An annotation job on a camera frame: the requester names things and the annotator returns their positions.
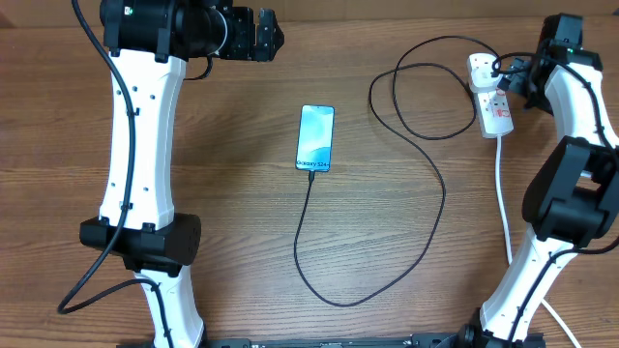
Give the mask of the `blue screen smartphone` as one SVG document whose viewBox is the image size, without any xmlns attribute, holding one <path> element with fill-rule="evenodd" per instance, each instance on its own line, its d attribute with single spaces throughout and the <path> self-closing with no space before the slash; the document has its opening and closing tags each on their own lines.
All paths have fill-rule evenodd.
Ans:
<svg viewBox="0 0 619 348">
<path fill-rule="evenodd" d="M 328 172 L 331 167 L 335 109 L 306 104 L 301 109 L 295 166 L 298 170 Z"/>
</svg>

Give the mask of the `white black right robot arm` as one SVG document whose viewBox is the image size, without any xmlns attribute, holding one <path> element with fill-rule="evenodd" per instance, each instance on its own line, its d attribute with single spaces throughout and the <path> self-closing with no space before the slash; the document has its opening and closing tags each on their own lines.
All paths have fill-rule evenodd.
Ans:
<svg viewBox="0 0 619 348">
<path fill-rule="evenodd" d="M 452 336 L 455 347 L 534 347 L 530 323 L 564 268 L 610 229 L 618 215 L 618 137 L 605 110 L 598 54 L 571 47 L 501 57 L 474 53 L 469 84 L 485 138 L 514 128 L 506 93 L 550 113 L 557 145 L 524 194 L 523 242 L 496 290 Z"/>
</svg>

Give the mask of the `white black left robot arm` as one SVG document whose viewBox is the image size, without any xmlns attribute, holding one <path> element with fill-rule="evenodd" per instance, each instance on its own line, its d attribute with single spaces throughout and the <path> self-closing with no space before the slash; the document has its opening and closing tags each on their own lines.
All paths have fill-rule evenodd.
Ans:
<svg viewBox="0 0 619 348">
<path fill-rule="evenodd" d="M 104 0 L 96 48 L 112 79 L 110 167 L 98 214 L 80 241 L 115 254 L 141 286 L 155 347 L 204 347 L 191 266 L 200 219 L 176 211 L 171 157 L 176 106 L 191 59 L 269 62 L 283 46 L 273 10 L 230 1 Z"/>
</svg>

